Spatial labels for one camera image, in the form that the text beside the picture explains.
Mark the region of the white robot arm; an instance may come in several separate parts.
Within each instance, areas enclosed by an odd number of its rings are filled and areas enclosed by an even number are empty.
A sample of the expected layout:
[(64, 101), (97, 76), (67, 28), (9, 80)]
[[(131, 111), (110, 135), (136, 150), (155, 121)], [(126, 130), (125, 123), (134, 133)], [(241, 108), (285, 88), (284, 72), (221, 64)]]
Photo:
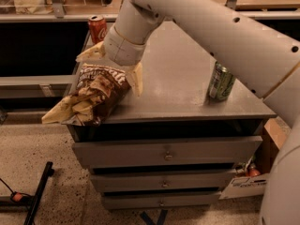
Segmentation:
[(173, 20), (290, 127), (273, 163), (258, 225), (300, 225), (300, 42), (211, 0), (124, 0), (102, 42), (80, 54), (134, 66)]

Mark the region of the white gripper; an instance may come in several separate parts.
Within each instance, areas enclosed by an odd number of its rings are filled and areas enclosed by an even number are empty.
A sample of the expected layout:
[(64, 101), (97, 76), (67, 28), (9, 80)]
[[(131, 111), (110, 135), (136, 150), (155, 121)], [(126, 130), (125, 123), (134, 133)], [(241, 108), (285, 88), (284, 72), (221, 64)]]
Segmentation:
[(81, 52), (77, 62), (97, 61), (107, 55), (119, 66), (131, 66), (126, 69), (126, 79), (133, 94), (139, 97), (143, 92), (143, 65), (139, 63), (143, 58), (145, 44), (134, 44), (122, 37), (113, 25), (103, 42)]

